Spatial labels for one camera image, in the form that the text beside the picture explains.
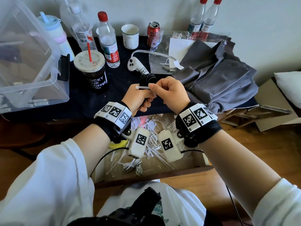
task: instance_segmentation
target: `pastel water bottle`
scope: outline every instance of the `pastel water bottle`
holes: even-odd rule
[[[67,41],[67,35],[61,25],[61,20],[56,16],[45,15],[43,12],[40,12],[38,17],[41,25],[50,36],[58,43],[58,46],[61,51],[61,55],[67,56],[70,54],[70,61],[74,60],[74,53],[70,47],[69,42]]]

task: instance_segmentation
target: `gray fabric pile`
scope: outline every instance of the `gray fabric pile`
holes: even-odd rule
[[[256,70],[234,56],[233,46],[219,42],[210,48],[197,40],[180,63],[184,69],[173,75],[191,101],[207,105],[214,114],[247,102],[258,91]]]

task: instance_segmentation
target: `white t-shirt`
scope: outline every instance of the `white t-shirt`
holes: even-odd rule
[[[130,207],[147,187],[160,192],[153,214],[166,225],[203,225],[206,209],[188,190],[147,182],[126,188],[108,198],[97,216]],[[69,139],[44,149],[10,186],[0,202],[0,225],[67,225],[80,217],[93,216],[94,185],[88,178],[85,159]],[[254,225],[300,225],[301,190],[282,179],[259,202]]]

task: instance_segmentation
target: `black tablecloth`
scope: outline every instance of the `black tablecloth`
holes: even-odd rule
[[[117,36],[117,46],[120,57],[120,66],[117,68],[110,68],[105,64],[105,71],[109,84],[109,90],[104,94],[98,95],[90,91],[90,84],[83,74],[74,67],[73,62],[70,66],[70,100],[65,103],[49,105],[40,108],[28,109],[19,112],[12,112],[3,114],[3,116],[13,122],[28,123],[28,122],[47,122],[57,119],[82,119],[93,118],[107,102],[115,102],[121,100],[128,90],[129,86],[134,83],[139,83],[141,74],[137,71],[130,72],[127,68],[127,63],[131,54],[135,50],[126,49],[123,46],[122,37]],[[146,36],[139,37],[139,46],[137,50],[149,50],[146,46]],[[76,40],[69,37],[68,41],[73,49],[74,54],[81,52]],[[95,38],[97,49],[103,53],[100,48],[98,38]],[[141,63],[150,72],[148,54],[135,53]],[[165,74],[155,74],[157,79],[165,78]],[[257,104],[254,98],[245,102],[241,107],[250,107]],[[136,116],[170,113],[171,110],[163,104],[163,100],[159,97],[155,98],[152,106],[148,108],[147,112],[137,112]]]

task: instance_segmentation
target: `hand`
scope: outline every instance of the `hand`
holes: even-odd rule
[[[179,114],[190,102],[182,83],[173,77],[168,76],[160,79],[156,84],[149,83],[148,86],[176,114]]]
[[[153,99],[157,97],[149,89],[136,89],[136,86],[138,85],[139,84],[130,85],[126,95],[124,95],[123,99],[121,100],[130,108],[132,116],[136,115],[138,110],[141,112],[146,112],[148,107],[151,106]]]

